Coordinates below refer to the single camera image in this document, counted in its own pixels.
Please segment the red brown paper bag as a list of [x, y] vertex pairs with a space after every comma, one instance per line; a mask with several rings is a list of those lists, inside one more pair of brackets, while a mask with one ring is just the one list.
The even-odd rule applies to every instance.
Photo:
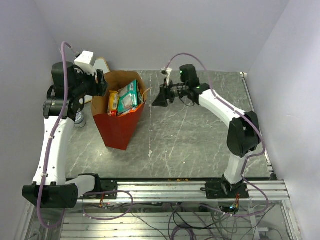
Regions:
[[[108, 83], [105, 96], [94, 96], [91, 100], [91, 113], [104, 145], [109, 148], [126, 150], [143, 113], [148, 94], [141, 76], [135, 71], [110, 71], [104, 75]], [[111, 91], [118, 91], [137, 80], [143, 96], [143, 103], [131, 113], [110, 116], [107, 113]]]

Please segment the yellow framed whiteboard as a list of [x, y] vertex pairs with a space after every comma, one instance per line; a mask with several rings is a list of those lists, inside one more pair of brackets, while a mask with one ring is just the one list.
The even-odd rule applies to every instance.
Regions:
[[[109, 73], [111, 71], [107, 61], [103, 57], [99, 57], [96, 59], [94, 63], [94, 67], [96, 69], [102, 70], [104, 74]], [[86, 95], [84, 98], [84, 103], [88, 104], [91, 101], [92, 101], [92, 96]]]

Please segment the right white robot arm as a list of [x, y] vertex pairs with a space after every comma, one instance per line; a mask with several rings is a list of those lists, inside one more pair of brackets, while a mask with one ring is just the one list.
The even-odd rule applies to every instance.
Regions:
[[243, 181], [246, 158], [261, 143], [258, 117], [253, 111], [245, 112], [227, 102], [209, 84], [200, 83], [194, 65], [185, 64], [179, 68], [180, 83], [173, 83], [171, 72], [169, 67], [161, 70], [164, 80], [152, 106], [167, 107], [176, 98], [187, 97], [193, 104], [209, 110], [228, 127], [227, 147], [230, 158], [222, 176], [224, 183], [220, 186], [220, 192], [224, 197], [231, 198], [238, 192], [237, 184]]

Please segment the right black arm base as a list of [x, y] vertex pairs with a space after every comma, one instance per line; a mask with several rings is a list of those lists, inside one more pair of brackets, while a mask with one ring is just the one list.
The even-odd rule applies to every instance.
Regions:
[[207, 199], [248, 199], [249, 192], [247, 184], [240, 180], [236, 184], [230, 184], [225, 176], [208, 178], [205, 185], [200, 188], [205, 192]]

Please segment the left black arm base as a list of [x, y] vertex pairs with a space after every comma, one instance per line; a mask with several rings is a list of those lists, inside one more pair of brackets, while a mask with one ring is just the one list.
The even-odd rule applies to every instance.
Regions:
[[101, 178], [97, 173], [80, 174], [74, 180], [79, 197], [102, 197], [104, 195], [107, 200], [117, 198], [118, 183], [116, 180]]

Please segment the red cookie snack packet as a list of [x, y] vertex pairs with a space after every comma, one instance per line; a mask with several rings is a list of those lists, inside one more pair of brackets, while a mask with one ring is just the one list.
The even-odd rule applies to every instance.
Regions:
[[118, 115], [118, 111], [117, 110], [111, 110], [111, 111], [108, 111], [107, 114], [109, 116], [114, 116], [116, 117]]

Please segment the Fox's candy bag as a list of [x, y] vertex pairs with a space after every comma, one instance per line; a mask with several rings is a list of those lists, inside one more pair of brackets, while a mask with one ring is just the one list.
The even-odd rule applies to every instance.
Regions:
[[123, 117], [123, 116], [128, 115], [128, 114], [131, 114], [131, 113], [136, 113], [138, 110], [140, 110], [141, 108], [143, 108], [144, 105], [145, 105], [145, 104], [142, 103], [142, 104], [140, 104], [140, 105], [138, 105], [138, 106], [135, 106], [135, 107], [133, 107], [133, 108], [131, 108], [131, 109], [125, 111], [125, 112], [118, 113], [117, 116], [118, 116], [118, 117]]

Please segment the teal white snack packet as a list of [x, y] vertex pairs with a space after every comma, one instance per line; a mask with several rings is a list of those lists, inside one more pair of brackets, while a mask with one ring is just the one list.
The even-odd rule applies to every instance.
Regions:
[[123, 114], [130, 109], [137, 107], [139, 105], [139, 88], [137, 80], [133, 80], [127, 86], [119, 90], [119, 101], [117, 112], [118, 114]]

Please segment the aluminium frame rail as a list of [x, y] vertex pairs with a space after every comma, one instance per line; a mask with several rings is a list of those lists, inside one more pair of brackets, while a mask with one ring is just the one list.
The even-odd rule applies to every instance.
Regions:
[[[205, 187], [204, 181], [158, 181], [158, 182], [125, 182], [117, 183], [119, 193], [94, 196], [81, 196], [78, 203], [129, 203], [130, 196], [134, 203], [173, 203], [173, 202], [234, 202], [235, 197], [213, 196], [201, 188]], [[285, 201], [290, 199], [289, 192], [282, 180], [278, 181], [251, 181], [244, 191], [248, 197], [241, 196], [241, 202], [250, 201]]]

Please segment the yellow snack bar packet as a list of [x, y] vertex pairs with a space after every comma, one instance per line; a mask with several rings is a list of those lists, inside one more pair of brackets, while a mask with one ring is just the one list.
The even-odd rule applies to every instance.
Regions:
[[117, 91], [110, 91], [107, 111], [117, 110], [118, 103], [119, 103], [119, 93]]

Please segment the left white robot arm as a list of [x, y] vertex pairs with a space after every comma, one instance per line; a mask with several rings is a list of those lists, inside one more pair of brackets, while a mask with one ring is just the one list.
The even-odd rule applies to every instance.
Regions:
[[22, 196], [43, 209], [72, 209], [80, 196], [96, 199], [102, 193], [98, 174], [82, 173], [66, 180], [65, 173], [68, 141], [85, 96], [103, 97], [108, 84], [103, 70], [86, 73], [85, 67], [72, 62], [54, 64], [51, 75], [53, 85], [43, 104], [41, 156], [32, 183], [23, 186]]

